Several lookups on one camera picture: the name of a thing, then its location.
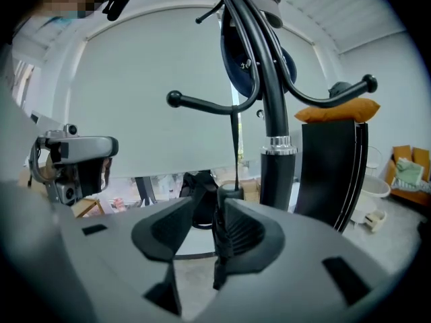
black coat rack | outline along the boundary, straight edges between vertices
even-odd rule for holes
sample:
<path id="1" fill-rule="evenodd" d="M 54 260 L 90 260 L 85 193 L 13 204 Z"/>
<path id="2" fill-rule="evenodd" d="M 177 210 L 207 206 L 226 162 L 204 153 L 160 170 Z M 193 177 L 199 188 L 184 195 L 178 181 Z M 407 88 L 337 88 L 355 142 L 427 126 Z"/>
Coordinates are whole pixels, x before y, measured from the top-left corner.
<path id="1" fill-rule="evenodd" d="M 376 91 L 377 81 L 372 75 L 365 75 L 362 81 L 334 98 L 309 97 L 294 86 L 274 31 L 252 0 L 220 0 L 211 11 L 198 17 L 196 22 L 202 23 L 223 6 L 230 12 L 246 55 L 251 61 L 252 94 L 239 106 L 221 106 L 184 96 L 178 91 L 170 92 L 167 101 L 175 108 L 186 106 L 212 114 L 232 116 L 232 112 L 250 108 L 261 96 L 267 133 L 267 144 L 261 155 L 261 204 L 286 210 L 292 190 L 296 153 L 296 148 L 290 145 L 288 113 L 284 100 L 286 89 L 305 104 L 329 108 L 366 92 Z"/>

black slot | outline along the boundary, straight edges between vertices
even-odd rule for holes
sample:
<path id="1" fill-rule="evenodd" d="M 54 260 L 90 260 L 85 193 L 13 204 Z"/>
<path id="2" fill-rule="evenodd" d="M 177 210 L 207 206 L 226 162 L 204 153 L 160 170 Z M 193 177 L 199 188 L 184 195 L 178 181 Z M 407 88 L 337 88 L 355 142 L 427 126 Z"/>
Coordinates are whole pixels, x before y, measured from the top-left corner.
<path id="1" fill-rule="evenodd" d="M 178 289 L 176 288 L 174 265 L 170 264 L 164 282 L 152 287 L 144 296 L 161 308 L 181 316 L 182 308 Z"/>
<path id="2" fill-rule="evenodd" d="M 96 234 L 97 232 L 103 231 L 104 229 L 108 229 L 105 225 L 101 223 L 93 226 L 84 227 L 82 229 L 84 235 L 89 236 L 90 234 Z"/>
<path id="3" fill-rule="evenodd" d="M 327 258 L 322 263 L 343 293 L 348 305 L 356 303 L 370 291 L 368 286 L 341 257 Z"/>

small white object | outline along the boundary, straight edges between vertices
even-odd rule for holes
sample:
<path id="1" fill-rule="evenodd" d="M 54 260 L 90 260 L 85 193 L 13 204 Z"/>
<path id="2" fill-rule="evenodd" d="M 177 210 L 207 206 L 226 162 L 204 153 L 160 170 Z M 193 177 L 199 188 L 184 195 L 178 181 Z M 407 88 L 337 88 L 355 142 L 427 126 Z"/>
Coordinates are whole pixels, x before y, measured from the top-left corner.
<path id="1" fill-rule="evenodd" d="M 365 224 L 371 229 L 372 233 L 377 232 L 386 221 L 388 214 L 385 211 L 376 210 L 371 214 L 367 214 Z"/>
<path id="2" fill-rule="evenodd" d="M 390 193 L 391 187 L 384 180 L 365 175 L 358 202 L 350 219 L 355 223 L 367 223 L 368 216 L 378 211 L 380 200 L 389 196 Z M 381 227 L 385 219 L 378 225 L 376 230 Z"/>
<path id="3" fill-rule="evenodd" d="M 151 205 L 153 205 L 153 201 L 151 201 L 151 198 L 150 198 L 150 197 L 148 198 L 148 201 L 149 201 L 149 203 L 148 203 L 148 205 L 146 205 L 146 204 L 145 204 L 145 199 L 143 199 L 143 200 L 142 200 L 141 208 L 142 208 L 142 207 L 147 207 L 147 206 L 151 206 Z"/>
<path id="4" fill-rule="evenodd" d="M 365 217 L 367 214 L 374 212 L 377 209 L 376 204 L 369 196 L 365 194 L 360 194 L 358 198 L 358 202 L 356 203 L 355 210 L 350 217 L 350 220 L 355 223 L 365 223 Z"/>
<path id="5" fill-rule="evenodd" d="M 289 208 L 288 208 L 289 213 L 295 212 L 296 203 L 298 202 L 299 188 L 300 188 L 299 182 L 293 183 L 292 192 L 290 193 L 290 200 L 289 200 Z"/>

white wall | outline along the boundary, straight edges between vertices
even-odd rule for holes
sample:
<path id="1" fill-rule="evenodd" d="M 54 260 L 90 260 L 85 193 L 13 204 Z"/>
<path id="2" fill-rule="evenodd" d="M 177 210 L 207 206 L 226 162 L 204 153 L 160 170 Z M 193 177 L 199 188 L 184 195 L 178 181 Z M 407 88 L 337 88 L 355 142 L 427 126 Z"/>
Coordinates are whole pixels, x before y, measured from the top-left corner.
<path id="1" fill-rule="evenodd" d="M 63 123 L 77 123 L 77 121 L 69 121 L 69 103 L 71 85 L 85 47 L 85 41 L 74 38 L 64 50 L 62 65 L 57 74 L 57 81 L 53 91 L 53 105 L 51 107 L 53 111 L 52 118 Z"/>
<path id="2" fill-rule="evenodd" d="M 14 102 L 11 50 L 0 49 L 0 182 L 17 180 L 38 129 Z"/>
<path id="3" fill-rule="evenodd" d="M 17 60 L 41 67 L 46 49 L 35 41 L 18 34 L 13 39 L 12 53 Z"/>
<path id="4" fill-rule="evenodd" d="M 42 70 L 39 67 L 33 69 L 32 76 L 30 77 L 30 82 L 27 88 L 26 101 L 24 103 L 24 112 L 27 116 L 31 116 L 32 111 L 35 109 L 40 91 L 40 77 L 42 75 Z"/>
<path id="5" fill-rule="evenodd" d="M 338 51 L 321 42 L 314 43 L 314 51 L 321 64 L 327 88 L 330 89 L 338 81 L 343 81 L 345 73 Z"/>
<path id="6" fill-rule="evenodd" d="M 55 55 L 45 61 L 41 67 L 39 99 L 34 109 L 47 117 L 53 117 L 55 90 L 65 62 L 66 50 L 66 45 L 59 47 Z"/>
<path id="7" fill-rule="evenodd" d="M 369 145 L 383 154 L 377 173 L 384 169 L 392 146 L 431 149 L 430 78 L 406 32 L 346 52 L 341 61 L 348 82 L 366 73 L 378 81 L 375 93 L 363 95 L 381 105 L 368 122 Z"/>

gray plastic surface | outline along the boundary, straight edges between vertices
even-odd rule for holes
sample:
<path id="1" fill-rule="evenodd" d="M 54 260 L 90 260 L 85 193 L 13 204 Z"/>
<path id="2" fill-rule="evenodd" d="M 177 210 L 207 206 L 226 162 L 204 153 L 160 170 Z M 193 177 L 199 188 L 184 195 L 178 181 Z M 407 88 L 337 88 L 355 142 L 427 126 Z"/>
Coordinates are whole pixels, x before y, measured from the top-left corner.
<path id="1" fill-rule="evenodd" d="M 61 152 L 62 164 L 76 164 L 86 160 L 112 157 L 117 154 L 117 140 L 111 137 L 66 137 L 50 139 L 49 144 L 67 144 L 67 157 Z"/>
<path id="2" fill-rule="evenodd" d="M 167 264 L 146 259 L 125 232 L 178 201 L 75 219 L 69 207 L 52 206 L 14 184 L 0 184 L 0 197 L 2 251 L 65 321 L 180 322 L 142 297 L 164 280 Z M 347 306 L 322 265 L 329 257 L 342 257 L 371 289 L 387 285 L 388 275 L 375 261 L 324 223 L 255 203 L 236 203 L 276 220 L 285 234 L 284 249 L 260 273 L 228 276 L 194 322 L 336 322 L 341 317 L 353 322 L 359 318 L 358 306 Z M 96 224 L 108 229 L 85 236 L 81 229 Z"/>
<path id="3" fill-rule="evenodd" d="M 328 257 L 342 257 L 371 289 L 388 278 L 375 261 L 328 225 L 257 203 L 235 201 L 276 220 L 285 234 L 285 246 L 258 275 L 228 276 L 196 322 L 336 322 L 347 304 L 322 265 Z"/>

